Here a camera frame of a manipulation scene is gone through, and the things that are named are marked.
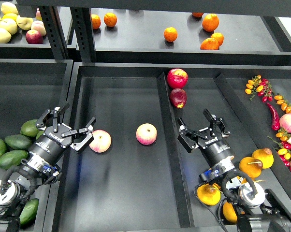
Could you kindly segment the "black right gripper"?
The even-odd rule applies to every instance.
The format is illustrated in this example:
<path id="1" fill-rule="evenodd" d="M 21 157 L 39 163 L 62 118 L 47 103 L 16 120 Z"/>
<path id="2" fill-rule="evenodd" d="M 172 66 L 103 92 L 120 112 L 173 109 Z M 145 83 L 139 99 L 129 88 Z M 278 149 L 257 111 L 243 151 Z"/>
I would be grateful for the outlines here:
<path id="1" fill-rule="evenodd" d="M 203 110 L 203 115 L 210 125 L 199 130 L 189 129 L 183 119 L 178 118 L 180 127 L 177 139 L 188 153 L 200 149 L 208 165 L 213 168 L 221 161 L 232 160 L 235 153 L 225 140 L 231 133 L 226 130 L 224 119 L 216 117 L 207 109 Z"/>

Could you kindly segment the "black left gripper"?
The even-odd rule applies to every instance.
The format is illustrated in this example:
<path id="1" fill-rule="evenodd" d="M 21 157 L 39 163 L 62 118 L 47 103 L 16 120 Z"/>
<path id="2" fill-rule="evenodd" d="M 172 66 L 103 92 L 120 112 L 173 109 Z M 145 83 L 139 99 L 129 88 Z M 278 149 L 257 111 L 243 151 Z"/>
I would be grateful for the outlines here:
<path id="1" fill-rule="evenodd" d="M 66 148 L 71 147 L 80 153 L 93 141 L 92 133 L 96 118 L 92 117 L 85 127 L 72 130 L 63 124 L 61 118 L 69 106 L 70 104 L 65 102 L 63 107 L 46 109 L 36 121 L 36 128 L 44 133 L 29 147 L 29 167 L 33 169 L 42 169 L 46 165 L 53 167 Z"/>

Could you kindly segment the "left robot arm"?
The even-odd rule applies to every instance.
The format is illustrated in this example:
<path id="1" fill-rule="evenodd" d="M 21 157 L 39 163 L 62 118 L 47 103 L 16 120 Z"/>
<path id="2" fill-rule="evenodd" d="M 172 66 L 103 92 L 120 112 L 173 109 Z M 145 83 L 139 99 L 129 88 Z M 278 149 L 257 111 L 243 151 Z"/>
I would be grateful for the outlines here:
<path id="1" fill-rule="evenodd" d="M 69 108 L 46 109 L 36 121 L 35 127 L 42 135 L 29 147 L 28 157 L 19 165 L 11 166 L 0 179 L 0 224 L 6 224 L 8 232 L 20 229 L 20 215 L 31 195 L 41 185 L 51 185 L 62 176 L 57 162 L 65 151 L 72 148 L 81 152 L 93 141 L 92 117 L 85 127 L 72 129 L 61 120 Z"/>

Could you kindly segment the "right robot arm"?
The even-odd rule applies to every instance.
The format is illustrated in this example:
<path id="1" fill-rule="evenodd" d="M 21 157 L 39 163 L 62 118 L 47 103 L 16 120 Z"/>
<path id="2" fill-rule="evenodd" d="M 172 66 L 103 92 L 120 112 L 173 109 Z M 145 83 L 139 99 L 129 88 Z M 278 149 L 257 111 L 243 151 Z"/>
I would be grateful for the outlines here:
<path id="1" fill-rule="evenodd" d="M 178 119 L 178 140 L 187 152 L 199 149 L 209 165 L 209 170 L 199 175 L 200 183 L 194 195 L 205 208 L 209 204 L 202 199 L 204 189 L 213 188 L 224 195 L 214 214 L 220 227 L 226 231 L 221 219 L 223 203 L 230 203 L 237 216 L 239 232 L 291 232 L 291 213 L 271 189 L 263 189 L 249 175 L 233 163 L 234 151 L 227 143 L 230 132 L 223 118 L 203 111 L 209 126 L 200 130 L 189 129 L 182 118 Z"/>

